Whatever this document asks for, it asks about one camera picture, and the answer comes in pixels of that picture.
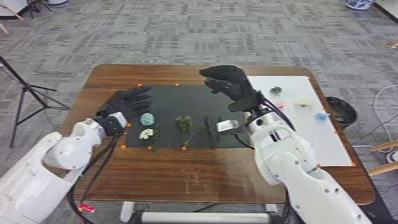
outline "white paper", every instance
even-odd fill
[[[310,78],[306,76],[251,76],[250,80],[255,89],[262,90],[273,103],[285,104],[282,111],[292,120],[301,137],[314,145],[319,164],[322,166],[353,166],[331,119],[322,121],[315,118],[315,114],[326,113],[326,111]],[[271,93],[274,87],[283,88],[278,95]],[[299,99],[306,99],[314,106],[299,106],[296,104]]]

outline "pink object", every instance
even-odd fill
[[[88,211],[90,213],[97,212],[97,208],[93,206],[90,206],[90,204],[81,204],[79,208],[83,211]]]
[[[283,109],[287,107],[285,102],[278,102],[276,106],[278,106],[280,109]]]

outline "wall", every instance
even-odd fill
[[[0,0],[0,3],[15,10],[15,12],[20,12],[27,7],[27,0]],[[4,8],[0,8],[0,16],[13,16],[13,13]]]
[[[378,3],[398,19],[398,0],[378,0]]]

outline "small figurine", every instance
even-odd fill
[[[276,95],[280,95],[280,93],[283,92],[283,88],[276,86],[276,87],[271,89],[271,92],[273,92]]]
[[[147,129],[143,132],[141,132],[141,139],[150,139],[150,137],[154,136],[154,129]]]
[[[317,113],[315,114],[315,119],[321,121],[326,121],[330,119],[330,114],[328,113]]]
[[[310,98],[299,98],[296,100],[296,104],[303,107],[310,107],[315,105],[314,100]]]
[[[150,125],[155,124],[155,116],[154,116],[152,113],[145,113],[145,114],[141,115],[141,124],[143,124],[145,126],[150,126]]]
[[[278,103],[276,103],[276,106],[278,106],[278,109],[283,110],[283,108],[287,107],[287,103],[285,103],[285,102],[278,102]]]

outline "gray carpet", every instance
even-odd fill
[[[358,108],[360,120],[347,129],[353,142],[379,125],[372,99],[397,84],[398,51],[386,42],[398,39],[398,26],[376,8],[347,10],[344,0],[72,0],[36,19],[6,21],[0,54],[27,80],[58,88],[52,94],[74,104],[97,65],[237,64],[301,65],[315,73],[328,95]],[[397,91],[381,100],[385,119],[397,115]],[[17,148],[8,148],[15,119],[19,84],[0,75],[0,174],[27,153],[43,135],[58,130],[67,113],[42,113],[24,124]],[[36,109],[33,99],[26,112]],[[390,124],[398,137],[397,121]],[[383,129],[358,144],[388,141]],[[367,168],[385,155],[358,149]],[[374,178],[393,214],[398,214],[397,172]],[[118,223],[122,203],[99,202],[99,223]],[[200,205],[141,204],[152,210],[196,209]],[[264,211],[262,205],[214,207],[218,211]],[[77,223],[65,203],[47,223]]]

